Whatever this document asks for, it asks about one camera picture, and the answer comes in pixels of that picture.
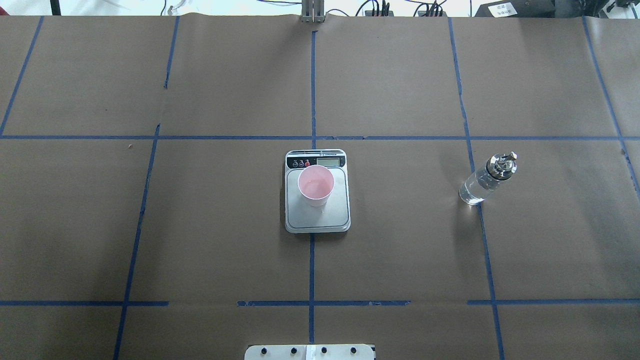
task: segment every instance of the black pole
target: black pole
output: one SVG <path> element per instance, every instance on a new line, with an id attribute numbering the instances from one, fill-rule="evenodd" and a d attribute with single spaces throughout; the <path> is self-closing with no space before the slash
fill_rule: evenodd
<path id="1" fill-rule="evenodd" d="M 51 15 L 62 15 L 60 13 L 60 1 L 51 0 Z"/>

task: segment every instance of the kitchen scale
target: kitchen scale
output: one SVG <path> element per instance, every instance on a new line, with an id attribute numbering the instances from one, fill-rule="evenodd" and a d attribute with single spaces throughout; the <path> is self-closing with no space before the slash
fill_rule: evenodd
<path id="1" fill-rule="evenodd" d="M 322 165 L 333 174 L 333 191 L 325 205 L 313 207 L 298 189 L 304 168 Z M 285 227 L 290 233 L 340 233 L 351 226 L 347 154 L 340 149 L 294 150 L 284 160 Z"/>

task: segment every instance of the white label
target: white label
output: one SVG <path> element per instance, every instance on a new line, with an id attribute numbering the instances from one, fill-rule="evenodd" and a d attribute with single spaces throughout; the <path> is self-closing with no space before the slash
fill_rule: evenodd
<path id="1" fill-rule="evenodd" d="M 493 17 L 505 17 L 516 15 L 518 12 L 511 3 L 487 6 Z"/>

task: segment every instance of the bottle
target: bottle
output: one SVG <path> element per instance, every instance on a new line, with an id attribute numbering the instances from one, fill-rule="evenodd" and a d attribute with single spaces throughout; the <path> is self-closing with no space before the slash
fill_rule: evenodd
<path id="1" fill-rule="evenodd" d="M 469 205 L 476 205 L 488 198 L 495 189 L 516 173 L 516 159 L 518 155 L 493 155 L 483 166 L 476 170 L 460 187 L 460 198 Z"/>

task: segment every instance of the pink cup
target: pink cup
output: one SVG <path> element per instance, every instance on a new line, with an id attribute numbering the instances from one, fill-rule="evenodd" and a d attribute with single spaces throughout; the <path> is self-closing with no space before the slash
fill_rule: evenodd
<path id="1" fill-rule="evenodd" d="M 333 191 L 333 174 L 324 166 L 311 165 L 300 173 L 298 189 L 309 205 L 322 206 Z"/>

